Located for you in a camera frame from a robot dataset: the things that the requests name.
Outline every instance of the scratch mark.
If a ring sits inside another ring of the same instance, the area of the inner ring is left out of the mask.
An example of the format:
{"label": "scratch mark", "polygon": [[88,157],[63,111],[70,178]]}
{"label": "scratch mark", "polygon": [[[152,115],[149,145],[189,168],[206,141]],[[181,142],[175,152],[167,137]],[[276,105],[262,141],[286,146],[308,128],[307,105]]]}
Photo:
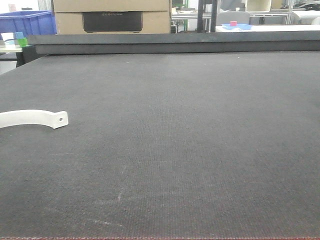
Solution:
{"label": "scratch mark", "polygon": [[120,200],[121,200],[121,195],[122,195],[122,191],[119,193],[119,196],[118,196],[118,201],[120,202]]}
{"label": "scratch mark", "polygon": [[94,220],[96,224],[103,224],[103,225],[112,225],[112,223],[107,221],[100,221],[100,220]]}
{"label": "scratch mark", "polygon": [[123,174],[124,174],[124,172],[125,172],[126,168],[127,168],[127,165],[124,165],[123,170],[122,170],[122,172],[121,172],[121,175],[123,175]]}
{"label": "scratch mark", "polygon": [[74,155],[74,152],[66,152],[66,153],[53,153],[51,156],[64,156],[64,155]]}
{"label": "scratch mark", "polygon": [[[107,222],[107,221],[101,221],[101,220],[94,220],[94,223],[96,223],[96,224],[103,224],[103,225],[113,225],[112,223],[110,223],[110,222]],[[123,227],[122,225],[120,225],[120,224],[115,224],[117,227]]]}

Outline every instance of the pink block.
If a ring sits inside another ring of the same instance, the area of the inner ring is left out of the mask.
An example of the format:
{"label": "pink block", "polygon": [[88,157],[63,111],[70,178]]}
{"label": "pink block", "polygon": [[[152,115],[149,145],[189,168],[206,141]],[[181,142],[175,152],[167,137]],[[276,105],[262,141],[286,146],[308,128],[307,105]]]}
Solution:
{"label": "pink block", "polygon": [[230,21],[230,27],[237,26],[237,21]]}

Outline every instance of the white plastic bracket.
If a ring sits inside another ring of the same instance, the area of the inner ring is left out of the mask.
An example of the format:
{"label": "white plastic bracket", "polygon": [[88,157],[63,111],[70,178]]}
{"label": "white plastic bracket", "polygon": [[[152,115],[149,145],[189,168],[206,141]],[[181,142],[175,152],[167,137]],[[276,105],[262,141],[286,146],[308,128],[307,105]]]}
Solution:
{"label": "white plastic bracket", "polygon": [[69,124],[66,111],[18,110],[0,113],[0,128],[37,124],[57,129]]}

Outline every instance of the blue storage bin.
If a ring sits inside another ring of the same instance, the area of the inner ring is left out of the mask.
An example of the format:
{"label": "blue storage bin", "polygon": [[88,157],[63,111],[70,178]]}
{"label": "blue storage bin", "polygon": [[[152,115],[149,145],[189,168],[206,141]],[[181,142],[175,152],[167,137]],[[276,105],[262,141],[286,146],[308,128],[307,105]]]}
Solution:
{"label": "blue storage bin", "polygon": [[0,33],[23,35],[56,34],[56,20],[51,11],[14,11],[0,14]]}

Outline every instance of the cutting table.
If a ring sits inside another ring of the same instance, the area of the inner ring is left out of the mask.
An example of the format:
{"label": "cutting table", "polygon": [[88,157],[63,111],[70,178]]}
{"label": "cutting table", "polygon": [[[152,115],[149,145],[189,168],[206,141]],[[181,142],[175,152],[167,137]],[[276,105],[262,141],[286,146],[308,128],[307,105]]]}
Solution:
{"label": "cutting table", "polygon": [[69,118],[0,129],[0,237],[319,239],[319,59],[49,55],[0,75],[0,112]]}

